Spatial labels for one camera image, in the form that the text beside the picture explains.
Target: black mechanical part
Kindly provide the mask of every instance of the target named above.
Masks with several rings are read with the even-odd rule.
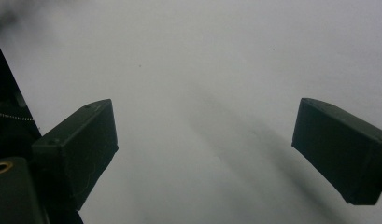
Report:
[[[0,160],[0,224],[47,224],[29,172],[20,157]]]
[[[31,163],[44,203],[79,210],[117,150],[111,100],[83,106],[33,144]]]
[[[292,146],[348,203],[376,204],[382,191],[382,131],[346,111],[302,99]]]

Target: metal ring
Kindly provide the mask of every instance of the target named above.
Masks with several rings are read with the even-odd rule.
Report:
[[[0,161],[0,174],[10,170],[13,167],[13,163],[11,161]]]

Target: white tabletop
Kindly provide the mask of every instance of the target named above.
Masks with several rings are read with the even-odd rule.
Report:
[[[85,223],[382,223],[382,197],[346,204],[290,146],[302,97],[382,129],[382,1],[3,6],[0,47],[42,133],[113,101],[120,150]]]

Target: gray surface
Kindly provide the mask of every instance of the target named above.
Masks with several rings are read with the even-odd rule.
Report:
[[[113,100],[86,223],[382,223],[290,147],[301,97],[382,129],[382,1],[22,4],[0,46],[41,132]]]

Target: white surface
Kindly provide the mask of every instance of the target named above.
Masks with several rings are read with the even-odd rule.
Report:
[[[42,133],[113,100],[120,151],[85,223],[382,223],[382,198],[346,204],[290,147],[301,97],[382,129],[382,1],[7,8],[0,46]]]

